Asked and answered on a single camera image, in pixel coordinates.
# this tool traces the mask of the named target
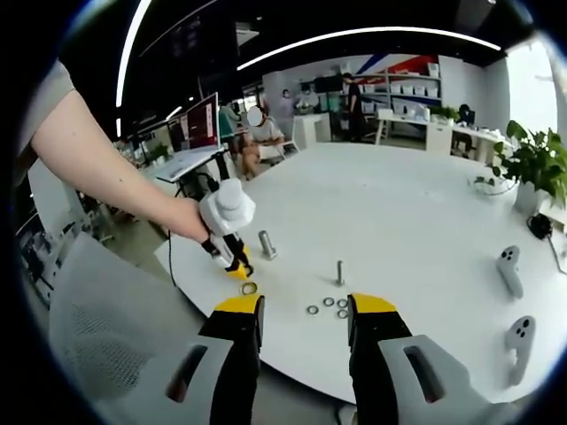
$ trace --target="white vr controller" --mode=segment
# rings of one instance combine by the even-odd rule
[[[506,332],[504,343],[507,350],[516,350],[516,364],[510,370],[510,385],[518,385],[524,378],[530,361],[533,338],[535,337],[535,319],[532,316],[520,317]]]
[[[215,192],[207,193],[198,205],[201,218],[216,236],[236,233],[252,222],[256,204],[236,178],[223,180]]]
[[[524,296],[524,286],[520,281],[517,269],[519,258],[520,249],[517,246],[509,246],[496,260],[496,266],[508,287],[508,291],[518,299]]]

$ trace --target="computer monitor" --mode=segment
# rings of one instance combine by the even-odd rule
[[[187,111],[189,149],[220,148],[218,93],[201,100]]]

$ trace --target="white cabinet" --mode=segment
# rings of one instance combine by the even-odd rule
[[[427,126],[425,150],[439,155],[450,155],[452,135],[452,127],[442,124],[429,124]]]

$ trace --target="chair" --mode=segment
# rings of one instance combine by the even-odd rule
[[[278,144],[276,146],[277,151],[280,153],[280,155],[282,156],[282,159],[287,159],[288,157],[285,154],[285,147],[286,146],[292,146],[293,149],[296,152],[299,152],[299,147],[298,145],[295,143],[294,136],[295,136],[295,124],[293,124],[293,130],[291,132],[292,136],[291,136],[291,140],[286,140],[285,142]],[[264,164],[270,164],[270,166],[274,166],[275,164],[279,163],[280,161],[277,160],[277,158],[272,158],[272,159],[266,159],[261,161]]]
[[[134,388],[152,357],[201,326],[171,282],[132,266],[80,233],[53,281],[50,346],[93,402]]]
[[[393,116],[392,109],[378,109],[377,117],[378,117],[378,130],[376,132],[376,139],[375,144],[380,144],[380,139],[382,138],[382,134],[384,133],[384,139],[388,138],[390,133],[390,126],[389,123],[386,122]]]

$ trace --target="ceiling light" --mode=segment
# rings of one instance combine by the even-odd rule
[[[445,31],[442,29],[433,29],[433,28],[420,28],[420,27],[368,27],[368,28],[358,28],[358,29],[347,29],[346,31],[338,31],[336,33],[330,33],[325,35],[318,35],[316,37],[307,38],[306,40],[302,40],[300,42],[294,42],[292,44],[288,44],[287,46],[280,47],[279,49],[272,50],[266,54],[258,56],[256,59],[252,59],[237,68],[238,71],[245,69],[250,65],[254,65],[261,60],[269,58],[271,56],[277,55],[278,53],[282,53],[286,50],[294,49],[299,46],[304,46],[306,44],[320,42],[321,40],[327,40],[329,38],[341,37],[343,35],[355,35],[355,34],[364,34],[364,33],[381,33],[385,31],[403,31],[409,33],[428,33],[428,34],[435,34],[435,35],[446,35],[448,37],[453,38],[460,38],[462,40],[466,40],[468,42],[481,44],[486,46],[490,49],[494,50],[501,50],[500,46],[496,44],[492,44],[491,42],[485,42],[484,40],[479,40],[478,38],[471,37],[469,35],[463,35],[459,33],[454,33],[452,31]]]
[[[134,45],[134,39],[136,38],[136,33],[138,32],[138,28],[142,23],[142,19],[144,18],[150,3],[151,0],[140,0],[136,13],[134,13],[134,18],[132,18],[132,22],[130,22],[128,33],[126,34],[126,41],[124,42],[124,49],[122,50],[122,57],[120,58],[120,68],[118,69],[118,87],[116,88],[117,108],[120,108],[122,105],[122,93],[124,91],[124,80],[126,79],[126,68],[128,67],[128,60],[130,59],[130,52]]]
[[[169,115],[166,116],[166,120],[169,120],[171,117],[173,117],[175,114],[177,114],[180,110],[181,110],[181,106],[177,106],[173,111],[171,111],[169,113]]]
[[[171,31],[173,28],[177,27],[181,24],[184,20],[187,20],[195,13],[199,12],[202,9],[205,9],[209,4],[215,3],[217,0],[211,0],[207,4],[203,4],[202,6],[195,9],[193,12],[189,13],[179,22],[174,24],[170,27],[165,33],[160,35],[156,40],[153,41],[143,52],[144,54],[151,46],[159,41],[165,34]],[[122,48],[122,57],[120,58],[120,68],[118,69],[118,85],[116,87],[116,107],[120,108],[122,105],[122,95],[124,94],[124,81],[126,80],[126,68],[128,68],[128,61],[130,59],[130,53],[132,52],[132,46],[134,45],[134,40],[136,39],[136,34],[142,24],[142,19],[144,18],[145,13],[148,11],[148,7],[150,7],[151,0],[140,0],[138,4],[138,8],[136,9],[136,13],[134,13],[134,18],[132,18],[132,22],[130,22],[130,28],[128,29],[128,33],[126,34],[126,40],[124,41],[124,47]]]

